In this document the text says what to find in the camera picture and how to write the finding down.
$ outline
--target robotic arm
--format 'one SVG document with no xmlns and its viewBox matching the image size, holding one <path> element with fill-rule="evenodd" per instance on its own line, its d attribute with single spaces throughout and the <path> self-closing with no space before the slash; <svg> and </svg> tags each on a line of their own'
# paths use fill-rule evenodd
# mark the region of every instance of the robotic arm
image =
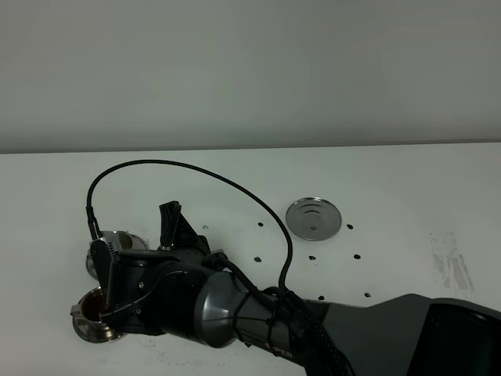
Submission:
<svg viewBox="0 0 501 376">
<path fill-rule="evenodd" d="M 100 317 L 118 331 L 216 348 L 238 339 L 308 375 L 501 374 L 501 313 L 419 295 L 359 308 L 259 291 L 223 253 L 211 253 L 178 202 L 160 213 L 158 250 L 124 251 L 102 236 L 88 201 L 92 260 L 107 295 Z"/>
</svg>

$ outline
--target white table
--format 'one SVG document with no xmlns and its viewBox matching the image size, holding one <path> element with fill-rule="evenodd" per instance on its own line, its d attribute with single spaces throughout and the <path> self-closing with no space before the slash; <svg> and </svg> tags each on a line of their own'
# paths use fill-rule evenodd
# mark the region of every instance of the white table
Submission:
<svg viewBox="0 0 501 376">
<path fill-rule="evenodd" d="M 208 168 L 248 188 L 282 218 L 302 197 L 334 203 L 344 221 L 338 235 L 323 242 L 293 237 L 287 282 L 304 298 L 369 306 L 417 293 L 501 310 L 500 143 L 0 155 L 0 374 L 304 374 L 241 343 L 216 350 L 170 335 L 129 335 L 93 345 L 74 333 L 70 307 L 97 285 L 84 266 L 88 185 L 112 165 L 143 158 Z M 134 166 L 98 185 L 94 207 L 102 230 L 128 230 L 156 247 L 158 205 L 171 200 L 256 285 L 276 285 L 286 255 L 278 226 L 215 179 Z"/>
</svg>

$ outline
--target white wall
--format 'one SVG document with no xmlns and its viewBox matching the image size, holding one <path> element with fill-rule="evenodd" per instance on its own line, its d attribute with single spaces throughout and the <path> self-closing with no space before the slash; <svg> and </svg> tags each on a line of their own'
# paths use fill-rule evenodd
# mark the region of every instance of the white wall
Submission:
<svg viewBox="0 0 501 376">
<path fill-rule="evenodd" d="M 0 151 L 501 139 L 499 0 L 2 0 Z"/>
</svg>

